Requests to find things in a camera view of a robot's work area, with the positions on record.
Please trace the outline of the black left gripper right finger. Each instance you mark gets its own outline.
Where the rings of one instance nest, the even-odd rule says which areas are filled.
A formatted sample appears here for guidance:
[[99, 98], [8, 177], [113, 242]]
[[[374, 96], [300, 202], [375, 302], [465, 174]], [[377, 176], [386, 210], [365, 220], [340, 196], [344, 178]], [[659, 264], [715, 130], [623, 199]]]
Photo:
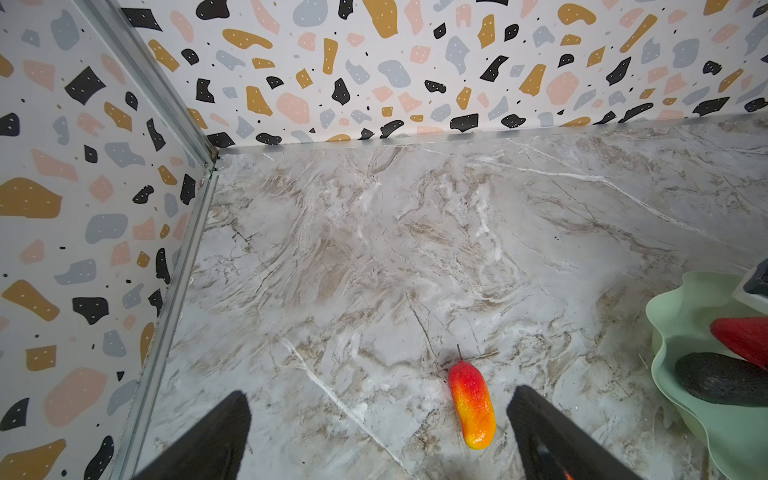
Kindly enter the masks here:
[[527, 385], [515, 389], [506, 414], [527, 479], [640, 479]]

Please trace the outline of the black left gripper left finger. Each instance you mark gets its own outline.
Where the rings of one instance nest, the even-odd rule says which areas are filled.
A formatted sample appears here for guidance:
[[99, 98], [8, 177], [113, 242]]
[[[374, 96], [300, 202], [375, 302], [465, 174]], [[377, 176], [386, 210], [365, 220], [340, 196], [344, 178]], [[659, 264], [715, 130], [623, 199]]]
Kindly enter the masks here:
[[233, 391], [134, 479], [236, 479], [250, 424], [246, 395]]

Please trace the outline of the red orange mango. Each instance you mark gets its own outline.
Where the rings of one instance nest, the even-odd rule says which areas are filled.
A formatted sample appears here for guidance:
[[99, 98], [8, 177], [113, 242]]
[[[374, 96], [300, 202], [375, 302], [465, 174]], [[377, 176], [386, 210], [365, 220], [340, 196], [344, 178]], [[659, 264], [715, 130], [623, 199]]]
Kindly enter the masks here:
[[462, 357], [449, 370], [448, 385], [461, 425], [462, 436], [472, 450], [489, 447], [496, 433], [496, 417], [482, 373]]

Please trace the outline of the dark green fake avocado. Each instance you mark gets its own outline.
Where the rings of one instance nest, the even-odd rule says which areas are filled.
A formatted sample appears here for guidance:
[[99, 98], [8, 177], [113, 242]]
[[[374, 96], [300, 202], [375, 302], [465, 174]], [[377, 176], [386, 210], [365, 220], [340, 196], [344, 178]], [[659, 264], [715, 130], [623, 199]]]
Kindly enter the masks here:
[[674, 375], [690, 395], [713, 404], [767, 407], [767, 371], [745, 360], [697, 352], [677, 360]]

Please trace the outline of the red fake strawberry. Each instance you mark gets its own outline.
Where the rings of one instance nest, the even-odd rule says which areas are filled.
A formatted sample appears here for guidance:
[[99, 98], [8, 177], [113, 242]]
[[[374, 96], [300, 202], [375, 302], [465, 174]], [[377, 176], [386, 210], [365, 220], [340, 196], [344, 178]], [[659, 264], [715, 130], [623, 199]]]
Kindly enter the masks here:
[[767, 318], [720, 318], [710, 325], [712, 335], [732, 352], [767, 369]]

